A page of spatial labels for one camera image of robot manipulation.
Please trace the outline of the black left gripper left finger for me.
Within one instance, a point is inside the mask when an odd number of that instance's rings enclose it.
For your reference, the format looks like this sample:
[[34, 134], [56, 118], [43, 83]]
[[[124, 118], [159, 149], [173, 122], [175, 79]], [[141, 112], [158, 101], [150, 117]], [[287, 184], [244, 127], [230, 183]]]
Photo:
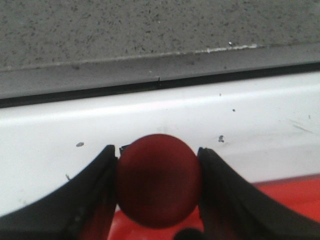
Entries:
[[106, 240], [117, 164], [107, 145], [78, 175], [44, 198], [0, 218], [2, 240]]

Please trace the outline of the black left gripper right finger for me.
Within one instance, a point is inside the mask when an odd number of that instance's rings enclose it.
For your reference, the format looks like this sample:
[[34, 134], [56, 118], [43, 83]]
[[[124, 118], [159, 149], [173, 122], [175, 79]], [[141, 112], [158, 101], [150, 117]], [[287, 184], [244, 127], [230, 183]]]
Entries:
[[320, 224], [273, 200], [215, 151], [199, 148], [200, 217], [207, 240], [318, 240]]

